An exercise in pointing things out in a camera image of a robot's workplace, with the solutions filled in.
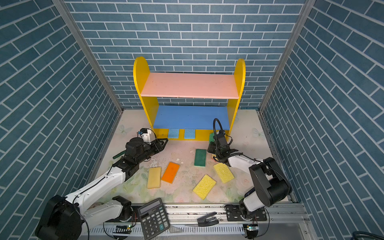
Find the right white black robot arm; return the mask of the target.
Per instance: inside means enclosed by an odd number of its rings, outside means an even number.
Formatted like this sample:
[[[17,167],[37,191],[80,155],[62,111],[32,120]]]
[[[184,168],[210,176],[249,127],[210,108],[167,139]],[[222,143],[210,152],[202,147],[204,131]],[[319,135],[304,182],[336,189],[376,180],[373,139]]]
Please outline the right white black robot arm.
[[[254,187],[239,202],[243,219],[254,218],[257,210],[270,207],[291,194],[292,186],[274,158],[259,160],[248,157],[231,149],[226,137],[225,131],[215,131],[208,152],[214,154],[215,161],[250,174]]]

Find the dark green scrub sponge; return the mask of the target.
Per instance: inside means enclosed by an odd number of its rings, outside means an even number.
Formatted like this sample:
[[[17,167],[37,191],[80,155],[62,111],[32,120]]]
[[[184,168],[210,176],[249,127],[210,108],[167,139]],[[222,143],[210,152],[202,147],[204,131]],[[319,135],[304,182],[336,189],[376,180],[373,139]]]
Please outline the dark green scrub sponge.
[[[205,167],[206,166],[206,155],[207,155],[207,150],[196,149],[194,166]]]

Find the bright green sponge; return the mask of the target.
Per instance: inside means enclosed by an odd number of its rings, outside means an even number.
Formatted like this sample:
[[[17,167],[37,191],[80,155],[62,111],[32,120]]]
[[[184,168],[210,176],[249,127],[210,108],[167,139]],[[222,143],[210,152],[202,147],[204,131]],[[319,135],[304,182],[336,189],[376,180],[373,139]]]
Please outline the bright green sponge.
[[[211,133],[211,134],[209,135],[209,142],[210,142],[210,143],[215,141],[215,139],[214,139],[214,135],[215,135],[215,133]]]

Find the orange sponge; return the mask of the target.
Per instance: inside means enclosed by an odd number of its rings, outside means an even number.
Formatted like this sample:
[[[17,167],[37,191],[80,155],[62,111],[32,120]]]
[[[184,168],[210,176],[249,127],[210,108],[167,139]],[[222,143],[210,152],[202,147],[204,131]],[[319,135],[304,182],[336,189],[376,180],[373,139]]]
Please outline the orange sponge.
[[[161,178],[162,181],[172,184],[174,182],[174,179],[176,177],[176,174],[180,168],[179,164],[170,162]]]

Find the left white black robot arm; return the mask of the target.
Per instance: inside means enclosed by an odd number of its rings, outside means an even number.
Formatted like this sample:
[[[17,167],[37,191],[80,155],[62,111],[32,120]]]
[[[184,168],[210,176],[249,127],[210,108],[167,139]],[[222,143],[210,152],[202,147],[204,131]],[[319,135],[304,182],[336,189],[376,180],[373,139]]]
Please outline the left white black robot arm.
[[[147,143],[140,137],[126,144],[126,151],[101,177],[64,197],[52,197],[40,218],[35,235],[41,240],[77,240],[83,233],[109,220],[136,223],[137,214],[131,201],[116,196],[105,204],[94,207],[102,196],[130,179],[140,163],[162,152],[168,139],[154,139]]]

